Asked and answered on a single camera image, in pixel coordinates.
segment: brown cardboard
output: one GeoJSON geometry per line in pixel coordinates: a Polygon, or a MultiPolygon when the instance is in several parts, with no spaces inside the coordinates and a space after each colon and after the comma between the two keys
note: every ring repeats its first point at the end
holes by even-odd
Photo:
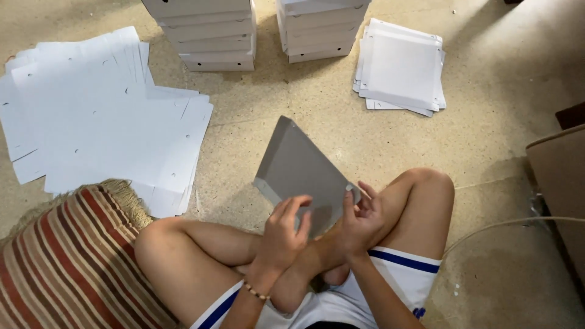
{"type": "Polygon", "coordinates": [[[298,218],[311,210],[310,237],[314,238],[343,214],[343,194],[348,184],[357,203],[361,196],[359,188],[345,178],[294,121],[281,116],[254,179],[254,186],[265,198],[276,205],[289,197],[312,196],[312,205],[297,213],[297,224],[298,218]]]}

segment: speckled floor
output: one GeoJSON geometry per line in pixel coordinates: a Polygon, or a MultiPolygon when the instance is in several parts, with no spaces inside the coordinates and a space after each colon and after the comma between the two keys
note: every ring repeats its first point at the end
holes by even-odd
{"type": "MultiPolygon", "coordinates": [[[[431,119],[365,110],[351,85],[357,46],[345,58],[287,64],[274,1],[256,3],[255,72],[187,72],[137,0],[2,1],[0,57],[40,41],[87,39],[135,25],[151,43],[150,68],[158,85],[196,89],[215,104],[190,217],[252,230],[262,225],[270,205],[252,180],[280,115],[293,118],[352,181],[381,188],[416,166],[451,175],[457,193],[449,245],[487,224],[529,215],[524,147],[559,131],[554,112],[585,99],[585,2],[374,0],[366,21],[376,17],[445,41],[448,108],[431,119]]],[[[0,145],[3,236],[49,195],[42,192],[43,179],[18,185],[3,140],[0,145]]],[[[425,324],[584,327],[583,309],[546,231],[496,230],[465,242],[467,247],[445,261],[425,324]],[[477,279],[469,279],[470,273],[477,279]],[[515,284],[520,279],[522,285],[515,284]],[[457,282],[462,288],[454,297],[451,285],[457,282]],[[535,291],[544,286],[546,298],[536,299],[535,291]],[[523,316],[514,317],[518,312],[523,316]]]]}

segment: cable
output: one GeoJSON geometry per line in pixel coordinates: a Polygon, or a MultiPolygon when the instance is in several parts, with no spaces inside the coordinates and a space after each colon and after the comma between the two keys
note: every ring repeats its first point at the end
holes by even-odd
{"type": "Polygon", "coordinates": [[[459,244],[461,244],[463,241],[467,240],[468,238],[471,238],[473,235],[476,235],[479,232],[483,232],[487,229],[493,228],[493,227],[498,227],[498,226],[502,226],[502,225],[510,225],[510,224],[516,224],[519,222],[526,222],[526,221],[535,221],[535,220],[543,220],[543,221],[574,221],[574,222],[585,222],[585,219],[583,218],[572,218],[572,217],[528,217],[528,218],[520,218],[517,220],[508,220],[508,221],[504,221],[504,222],[499,222],[496,224],[491,224],[488,225],[486,227],[480,228],[477,231],[473,231],[469,234],[467,234],[466,236],[464,236],[463,238],[460,238],[459,240],[457,240],[453,245],[451,245],[443,254],[443,258],[445,259],[447,257],[447,255],[453,250],[455,249],[455,247],[457,247],[459,244]]]}

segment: striped cushion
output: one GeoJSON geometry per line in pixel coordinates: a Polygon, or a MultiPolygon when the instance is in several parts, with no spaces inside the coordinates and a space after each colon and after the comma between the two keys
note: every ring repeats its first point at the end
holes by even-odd
{"type": "Polygon", "coordinates": [[[174,328],[136,265],[138,231],[101,186],[32,222],[0,253],[1,328],[174,328]]]}

